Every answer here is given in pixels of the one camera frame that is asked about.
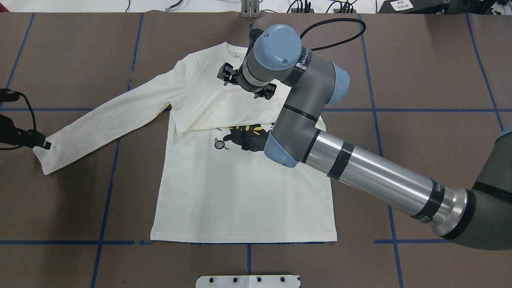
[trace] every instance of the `black tape band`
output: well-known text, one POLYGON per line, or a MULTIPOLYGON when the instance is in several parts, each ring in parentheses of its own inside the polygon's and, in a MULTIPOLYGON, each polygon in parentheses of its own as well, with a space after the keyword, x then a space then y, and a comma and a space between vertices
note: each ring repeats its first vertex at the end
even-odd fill
POLYGON ((355 145, 348 142, 343 141, 342 149, 339 151, 334 164, 331 167, 331 170, 327 174, 327 176, 331 177, 334 180, 339 180, 342 176, 343 171, 347 167, 349 163, 350 156, 352 156, 352 152, 354 151, 355 145))
POLYGON ((260 80, 258 77, 256 77, 256 76, 251 72, 251 70, 249 69, 249 67, 247 67, 247 71, 249 72, 249 74, 251 74, 252 78, 254 78, 254 79, 256 79, 256 80, 258 80, 258 81, 260 81, 260 82, 265 82, 265 81, 263 81, 263 80, 260 80))
POLYGON ((316 139, 318 138, 318 135, 320 134, 320 129, 316 129, 315 135, 313 135, 313 139, 311 139, 311 142, 309 142, 308 149, 306 150, 306 153, 304 154, 304 158, 302 158, 302 163, 306 163, 308 160, 309 153, 311 153, 311 149, 313 148, 313 145, 316 142, 316 139))
POLYGON ((467 190, 467 203, 466 203, 466 209, 464 209, 464 214, 462 214, 462 218, 460 218, 459 223, 457 223, 457 226, 453 228, 448 234, 441 236, 442 238, 446 240, 453 240, 457 237, 459 237, 464 230, 466 230, 467 226, 470 224, 471 219, 473 218, 473 215, 475 214, 475 208, 477 205, 477 198, 475 197, 475 194, 467 190))
POLYGON ((284 104, 284 105, 283 105, 283 108, 284 108, 284 109, 288 109, 288 110, 290 110, 290 111, 292 111, 292 112, 295 112, 295 113, 297 113, 297 114, 300 114, 300 115, 302 115, 302 116, 304 116, 304 117, 306 117, 306 118, 308 118, 308 119, 311 119, 311 120, 315 121, 315 123, 318 121, 318 118, 316 118, 315 116, 313 116, 313 115, 311 115, 311 114, 308 114, 308 113, 306 113, 306 112, 304 112, 304 111, 302 111, 302 110, 300 110, 300 109, 297 109, 297 108, 295 108, 294 106, 290 106, 290 105, 288 105, 288 104, 284 104))
POLYGON ((301 55, 298 58, 297 63, 293 66, 288 77, 282 81, 284 85, 292 87, 301 79, 302 74, 304 74, 308 69, 309 62, 311 62, 311 55, 311 49, 302 46, 301 55))
POLYGON ((441 207, 443 199, 444 185, 432 180, 432 191, 430 192, 428 201, 425 203, 425 206, 423 206, 423 209, 421 209, 418 214, 411 216, 411 218, 419 220, 422 223, 432 221, 434 215, 439 210, 439 207, 441 207))
POLYGON ((244 75, 244 71, 242 70, 240 70, 240 74, 238 75, 238 84, 240 83, 251 89, 251 92, 259 91, 261 89, 261 87, 254 86, 251 82, 249 82, 244 75))
POLYGON ((499 198, 503 201, 512 204, 512 192, 509 192, 507 190, 503 190, 498 187, 494 187, 492 185, 481 183, 478 181, 476 181, 475 184, 473 185, 473 189, 482 191, 484 193, 487 193, 489 195, 492 195, 496 198, 499 198))

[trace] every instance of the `brown table surface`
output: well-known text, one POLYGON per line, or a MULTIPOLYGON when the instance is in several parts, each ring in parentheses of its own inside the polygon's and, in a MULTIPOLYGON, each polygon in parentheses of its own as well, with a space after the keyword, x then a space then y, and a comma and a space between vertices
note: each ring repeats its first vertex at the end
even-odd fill
MULTIPOLYGON (((249 25, 296 31, 330 14, 0 13, 0 85, 24 92, 51 135, 249 25)), ((364 38, 318 51, 347 70, 328 130, 445 185, 470 188, 512 121, 512 18, 361 15, 364 38)), ((356 34, 318 27, 317 47, 356 34)), ((2 114, 29 129, 23 101, 2 114)), ((302 287, 511 287, 512 252, 446 243, 429 226, 333 182, 338 241, 190 244, 149 240, 168 112, 44 176, 28 148, 0 153, 1 287, 194 287, 200 275, 295 274, 302 287)))

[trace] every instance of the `light blue joint cap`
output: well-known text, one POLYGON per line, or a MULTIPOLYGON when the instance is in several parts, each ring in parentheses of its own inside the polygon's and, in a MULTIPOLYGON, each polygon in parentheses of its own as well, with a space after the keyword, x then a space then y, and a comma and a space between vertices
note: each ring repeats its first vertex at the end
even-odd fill
POLYGON ((503 137, 503 136, 505 136, 505 135, 507 135, 509 133, 512 133, 512 123, 510 123, 508 125, 508 127, 503 130, 503 133, 501 133, 501 136, 498 137, 498 139, 496 139, 496 141, 498 141, 501 137, 503 137))
POLYGON ((327 105, 332 106, 338 104, 347 93, 347 90, 349 90, 350 76, 345 70, 336 66, 333 62, 331 62, 331 64, 334 66, 335 81, 334 91, 332 91, 331 99, 327 102, 327 105))
POLYGON ((254 43, 254 56, 272 71, 288 69, 301 56, 302 41, 295 30, 284 24, 270 26, 254 43))
POLYGON ((298 161, 288 154, 288 152, 286 152, 286 150, 279 144, 272 135, 272 132, 268 134, 267 143, 265 144, 263 152, 265 152, 265 155, 270 158, 270 160, 288 168, 293 168, 298 163, 298 161))

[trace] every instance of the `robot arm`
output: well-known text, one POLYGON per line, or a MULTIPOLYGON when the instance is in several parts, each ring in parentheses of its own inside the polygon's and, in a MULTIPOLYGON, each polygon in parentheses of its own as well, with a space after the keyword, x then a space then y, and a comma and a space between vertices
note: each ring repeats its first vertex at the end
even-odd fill
POLYGON ((267 139, 267 157, 290 168, 301 161, 428 223, 454 243, 512 249, 512 127, 496 142, 472 190, 445 187, 315 128, 324 106, 347 92, 348 73, 303 47, 286 25, 251 36, 255 41, 241 67, 225 65, 218 78, 267 99, 274 79, 292 87, 267 139))
POLYGON ((15 102, 22 96, 27 103, 27 106, 32 115, 33 129, 23 130, 14 126, 14 122, 11 118, 0 114, 0 143, 6 143, 16 147, 11 148, 0 148, 0 150, 15 150, 23 146, 34 148, 35 146, 42 147, 44 149, 50 149, 51 143, 46 141, 46 137, 36 130, 34 111, 27 99, 27 97, 17 91, 12 91, 7 88, 0 89, 0 103, 2 102, 15 102))

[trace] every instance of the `white long-sleeve shirt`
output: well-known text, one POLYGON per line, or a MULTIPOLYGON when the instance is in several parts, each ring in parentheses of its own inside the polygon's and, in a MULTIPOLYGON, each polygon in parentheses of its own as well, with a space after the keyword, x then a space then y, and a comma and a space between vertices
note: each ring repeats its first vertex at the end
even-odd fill
MULTIPOLYGON (((301 163, 289 169, 263 146, 290 90, 254 99, 217 79, 247 48, 223 43, 189 54, 175 67, 49 136, 34 153, 45 175, 137 129, 172 106, 153 240, 181 242, 335 241, 330 180, 301 163)), ((317 126, 325 129, 322 120, 317 126)))

